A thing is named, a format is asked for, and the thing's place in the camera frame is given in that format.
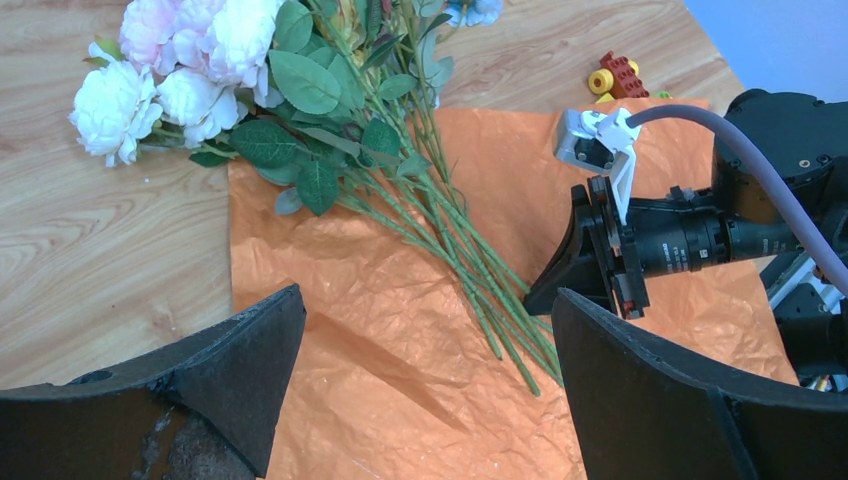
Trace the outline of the orange yellow wrapping paper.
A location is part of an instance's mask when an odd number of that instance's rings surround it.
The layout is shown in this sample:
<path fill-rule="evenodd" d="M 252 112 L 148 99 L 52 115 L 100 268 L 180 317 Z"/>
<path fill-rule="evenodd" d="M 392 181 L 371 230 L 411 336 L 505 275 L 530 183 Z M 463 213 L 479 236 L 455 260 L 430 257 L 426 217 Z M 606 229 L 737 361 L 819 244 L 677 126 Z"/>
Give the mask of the orange yellow wrapping paper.
<path fill-rule="evenodd" d="M 556 113 L 443 108 L 452 179 L 476 229 L 525 282 L 556 250 L 587 175 L 554 158 Z M 298 284 L 307 318 L 272 479 L 581 479 L 564 391 L 534 396 L 492 354 L 453 272 L 372 219 L 279 216 L 277 186 L 229 165 L 233 302 Z"/>

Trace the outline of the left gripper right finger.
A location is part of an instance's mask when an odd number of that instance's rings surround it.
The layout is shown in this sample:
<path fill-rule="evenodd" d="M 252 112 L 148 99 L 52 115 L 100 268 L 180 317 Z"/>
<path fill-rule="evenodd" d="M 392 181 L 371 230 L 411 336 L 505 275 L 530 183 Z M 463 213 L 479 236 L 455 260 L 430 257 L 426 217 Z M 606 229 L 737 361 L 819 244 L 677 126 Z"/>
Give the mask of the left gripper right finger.
<path fill-rule="evenodd" d="M 847 399 L 754 375 L 569 289 L 553 333 L 591 479 L 843 479 Z"/>

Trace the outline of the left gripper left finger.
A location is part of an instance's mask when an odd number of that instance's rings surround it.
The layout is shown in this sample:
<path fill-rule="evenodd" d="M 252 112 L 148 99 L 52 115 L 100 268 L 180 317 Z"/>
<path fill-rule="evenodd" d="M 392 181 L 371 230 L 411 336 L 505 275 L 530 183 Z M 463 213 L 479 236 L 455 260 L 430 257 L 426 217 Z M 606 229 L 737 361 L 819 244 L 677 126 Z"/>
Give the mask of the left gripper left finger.
<path fill-rule="evenodd" d="M 3 391 L 2 477 L 266 477 L 305 320 L 300 288 L 290 285 L 68 384 Z"/>

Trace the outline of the flower bouquet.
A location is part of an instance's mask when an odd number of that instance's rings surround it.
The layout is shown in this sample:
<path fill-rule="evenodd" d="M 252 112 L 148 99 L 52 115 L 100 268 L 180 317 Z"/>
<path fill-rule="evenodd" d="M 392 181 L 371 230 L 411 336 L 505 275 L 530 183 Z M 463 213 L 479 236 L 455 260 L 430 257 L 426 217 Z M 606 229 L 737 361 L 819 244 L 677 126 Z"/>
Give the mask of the flower bouquet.
<path fill-rule="evenodd" d="M 69 122 L 107 167 L 146 149 L 211 168 L 241 158 L 282 187 L 281 215 L 367 215 L 456 274 L 483 335 L 527 386 L 559 379 L 527 284 L 473 226 L 435 113 L 452 76 L 436 46 L 499 1 L 132 1 L 96 37 Z"/>

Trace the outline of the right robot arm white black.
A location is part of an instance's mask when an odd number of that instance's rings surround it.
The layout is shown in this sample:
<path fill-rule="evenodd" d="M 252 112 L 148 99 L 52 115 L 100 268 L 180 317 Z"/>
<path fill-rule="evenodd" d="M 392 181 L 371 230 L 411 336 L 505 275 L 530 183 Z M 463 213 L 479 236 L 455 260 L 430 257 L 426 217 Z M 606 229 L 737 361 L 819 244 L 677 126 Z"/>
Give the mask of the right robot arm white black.
<path fill-rule="evenodd" d="M 686 120 L 714 136 L 709 187 L 632 196 L 641 127 Z M 802 251 L 821 282 L 847 288 L 847 106 L 750 89 L 724 115 L 682 104 L 639 113 L 566 110 L 557 159 L 591 172 L 571 192 L 564 237 L 526 294 L 531 315 L 576 291 L 627 319 L 649 304 L 648 278 Z"/>

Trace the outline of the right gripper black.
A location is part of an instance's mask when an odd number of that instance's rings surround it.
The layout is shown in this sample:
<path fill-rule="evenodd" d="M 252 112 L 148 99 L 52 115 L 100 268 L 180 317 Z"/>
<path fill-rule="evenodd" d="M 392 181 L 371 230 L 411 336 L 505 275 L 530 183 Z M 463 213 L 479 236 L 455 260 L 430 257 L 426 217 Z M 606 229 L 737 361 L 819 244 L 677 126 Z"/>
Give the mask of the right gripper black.
<path fill-rule="evenodd" d="M 648 278 L 697 272 L 728 259 L 728 237 L 710 188 L 673 187 L 662 199 L 633 198 L 627 224 L 611 183 L 589 179 L 557 251 L 522 302 L 549 315 L 561 288 L 571 289 L 625 319 L 650 305 Z"/>

